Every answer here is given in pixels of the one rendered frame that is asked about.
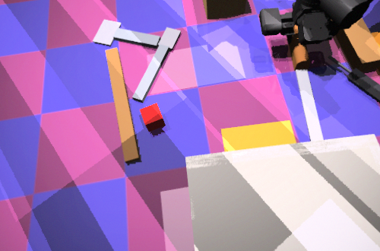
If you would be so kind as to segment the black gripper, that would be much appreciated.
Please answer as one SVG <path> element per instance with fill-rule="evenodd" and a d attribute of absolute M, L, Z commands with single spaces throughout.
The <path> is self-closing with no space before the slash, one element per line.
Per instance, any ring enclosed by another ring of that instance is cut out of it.
<path fill-rule="evenodd" d="M 300 10 L 304 8 L 311 8 L 310 11 L 318 11 L 319 3 L 311 4 L 303 0 L 296 0 L 293 2 L 293 11 L 286 12 L 286 14 L 279 13 L 279 7 L 262 9 L 259 14 L 261 24 L 261 32 L 265 36 L 281 34 L 287 36 L 287 42 L 290 44 L 294 32 L 293 19 Z"/>

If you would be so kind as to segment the red cube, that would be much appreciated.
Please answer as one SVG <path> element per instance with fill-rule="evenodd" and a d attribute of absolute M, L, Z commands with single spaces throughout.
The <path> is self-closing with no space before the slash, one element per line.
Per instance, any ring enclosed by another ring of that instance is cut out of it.
<path fill-rule="evenodd" d="M 157 103 L 140 109 L 144 124 L 149 132 L 165 126 L 165 122 L 161 115 Z"/>

